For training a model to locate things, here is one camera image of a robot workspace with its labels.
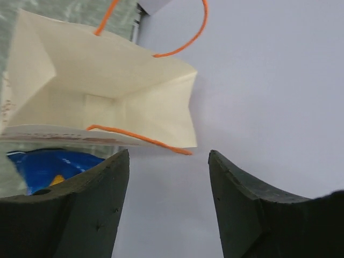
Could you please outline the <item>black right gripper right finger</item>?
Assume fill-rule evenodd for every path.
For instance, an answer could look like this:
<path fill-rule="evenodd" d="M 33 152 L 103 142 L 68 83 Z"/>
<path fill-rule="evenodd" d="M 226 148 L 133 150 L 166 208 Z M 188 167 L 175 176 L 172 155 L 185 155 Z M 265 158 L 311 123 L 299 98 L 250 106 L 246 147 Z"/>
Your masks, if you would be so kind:
<path fill-rule="evenodd" d="M 208 164 L 224 257 L 343 257 L 343 191 L 298 196 L 216 150 Z"/>

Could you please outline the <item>brown paper takeout bag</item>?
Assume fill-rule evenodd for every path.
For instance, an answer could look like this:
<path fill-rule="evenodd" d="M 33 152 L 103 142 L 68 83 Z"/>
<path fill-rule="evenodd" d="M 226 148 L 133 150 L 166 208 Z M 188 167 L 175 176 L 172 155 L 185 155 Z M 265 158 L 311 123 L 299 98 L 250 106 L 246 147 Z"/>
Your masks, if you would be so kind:
<path fill-rule="evenodd" d="M 1 93 L 1 139 L 197 146 L 189 102 L 197 70 L 97 27 L 17 12 Z"/>

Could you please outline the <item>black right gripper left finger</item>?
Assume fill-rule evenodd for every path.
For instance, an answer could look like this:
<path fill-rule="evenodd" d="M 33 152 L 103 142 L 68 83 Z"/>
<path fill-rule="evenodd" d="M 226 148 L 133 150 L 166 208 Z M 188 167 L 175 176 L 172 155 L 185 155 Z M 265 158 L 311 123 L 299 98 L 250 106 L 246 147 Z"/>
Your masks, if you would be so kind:
<path fill-rule="evenodd" d="M 130 176 L 121 150 L 30 196 L 1 199 L 1 257 L 111 257 Z"/>

